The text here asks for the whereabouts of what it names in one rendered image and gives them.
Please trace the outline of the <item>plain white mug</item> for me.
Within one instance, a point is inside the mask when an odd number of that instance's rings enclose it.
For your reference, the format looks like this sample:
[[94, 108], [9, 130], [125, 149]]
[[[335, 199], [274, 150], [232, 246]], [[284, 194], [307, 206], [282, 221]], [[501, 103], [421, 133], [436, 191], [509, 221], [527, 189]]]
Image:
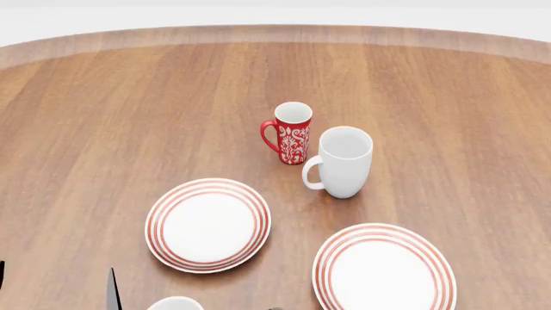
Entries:
[[373, 140], [359, 128], [329, 128], [319, 138], [319, 154], [304, 164], [302, 181], [311, 190], [350, 198], [367, 180], [373, 149]]

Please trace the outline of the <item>red mug white floral pattern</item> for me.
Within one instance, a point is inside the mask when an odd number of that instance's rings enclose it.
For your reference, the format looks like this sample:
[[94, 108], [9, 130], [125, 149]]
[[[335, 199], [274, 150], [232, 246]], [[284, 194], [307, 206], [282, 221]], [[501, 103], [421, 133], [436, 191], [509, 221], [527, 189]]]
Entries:
[[[260, 126], [263, 141], [284, 164], [302, 164], [307, 157], [312, 109], [303, 102], [284, 102], [275, 108], [274, 116]], [[276, 130], [276, 144], [265, 136], [267, 127]]]

